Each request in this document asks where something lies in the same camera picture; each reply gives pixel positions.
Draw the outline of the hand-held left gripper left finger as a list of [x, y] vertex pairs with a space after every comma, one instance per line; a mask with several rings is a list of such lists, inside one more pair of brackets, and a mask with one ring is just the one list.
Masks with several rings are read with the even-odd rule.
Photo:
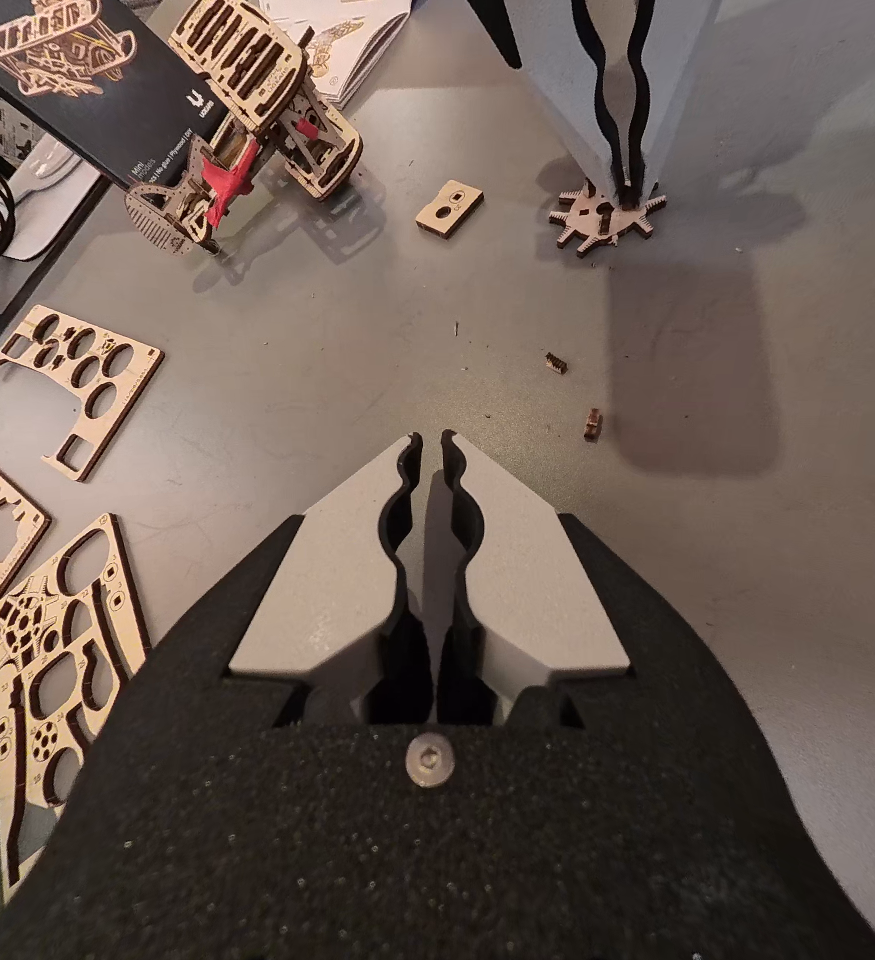
[[304, 687], [313, 721], [423, 719], [423, 625], [397, 555], [422, 447], [399, 438], [305, 511], [232, 675]]

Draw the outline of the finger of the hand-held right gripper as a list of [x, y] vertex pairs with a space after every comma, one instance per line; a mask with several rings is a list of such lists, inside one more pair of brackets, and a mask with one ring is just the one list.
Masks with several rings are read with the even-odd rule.
[[720, 1], [639, 1], [626, 47], [635, 102], [627, 130], [628, 201], [645, 204], [660, 180]]
[[613, 201], [626, 186], [613, 107], [626, 103], [616, 74], [629, 35], [629, 3], [504, 3], [521, 71], [586, 177]]

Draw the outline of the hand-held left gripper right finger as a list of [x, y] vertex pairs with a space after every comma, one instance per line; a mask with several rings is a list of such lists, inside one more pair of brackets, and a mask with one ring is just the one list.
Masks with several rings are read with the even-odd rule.
[[459, 432], [443, 432], [442, 459], [463, 550], [442, 716], [506, 717], [526, 690], [626, 675], [630, 658], [565, 518]]

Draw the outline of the wooden gear piece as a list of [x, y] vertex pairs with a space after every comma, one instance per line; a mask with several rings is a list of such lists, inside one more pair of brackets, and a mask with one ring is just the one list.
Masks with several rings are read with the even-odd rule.
[[562, 227], [556, 246], [563, 249], [574, 237], [579, 237], [575, 255], [583, 259], [598, 247], [616, 247], [628, 233], [649, 237], [654, 229], [649, 217], [666, 206], [667, 197], [663, 194], [650, 197], [634, 209], [625, 209], [615, 205], [586, 179], [581, 189], [560, 193], [558, 202], [561, 207], [549, 213], [549, 222]]

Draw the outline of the white instruction booklet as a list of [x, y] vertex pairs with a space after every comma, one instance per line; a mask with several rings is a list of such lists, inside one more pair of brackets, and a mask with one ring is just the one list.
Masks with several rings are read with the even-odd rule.
[[306, 29], [316, 90], [342, 109], [407, 22], [411, 1], [261, 1], [262, 11], [295, 41]]

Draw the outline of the small wooden plate with holes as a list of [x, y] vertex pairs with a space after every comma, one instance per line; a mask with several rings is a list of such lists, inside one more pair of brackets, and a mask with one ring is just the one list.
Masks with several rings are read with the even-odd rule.
[[455, 179], [449, 179], [435, 198], [416, 215], [417, 226], [441, 239], [450, 238], [479, 209], [484, 191]]

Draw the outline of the wooden sheet with wheel cutouts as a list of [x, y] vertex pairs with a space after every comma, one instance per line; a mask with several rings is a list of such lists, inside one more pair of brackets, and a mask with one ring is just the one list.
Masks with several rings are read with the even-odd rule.
[[60, 820], [61, 763], [86, 760], [152, 649], [118, 517], [104, 513], [0, 596], [0, 880], [7, 903], [36, 865], [29, 809]]

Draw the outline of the wooden biplane model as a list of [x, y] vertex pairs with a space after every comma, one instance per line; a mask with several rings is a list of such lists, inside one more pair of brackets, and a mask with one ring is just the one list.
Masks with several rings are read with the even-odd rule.
[[180, 18], [169, 45], [208, 82], [225, 114], [208, 137], [185, 134], [172, 157], [186, 164], [169, 184], [139, 180], [125, 192], [131, 221], [158, 250], [218, 254], [215, 229], [275, 153], [318, 202], [348, 183], [363, 141], [315, 86], [312, 36], [306, 28], [292, 40], [248, 2], [194, 2]]

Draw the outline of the wooden sheet with oval cutouts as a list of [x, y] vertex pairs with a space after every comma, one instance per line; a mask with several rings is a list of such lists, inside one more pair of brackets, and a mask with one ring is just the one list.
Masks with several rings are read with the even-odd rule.
[[76, 400], [75, 423], [41, 460], [83, 483], [164, 356], [156, 346], [37, 304], [0, 347], [0, 368], [34, 371]]

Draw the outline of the black model kit box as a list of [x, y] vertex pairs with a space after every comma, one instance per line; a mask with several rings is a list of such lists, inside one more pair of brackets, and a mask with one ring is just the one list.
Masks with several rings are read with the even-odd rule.
[[122, 2], [0, 1], [0, 99], [118, 186], [171, 186], [220, 97]]

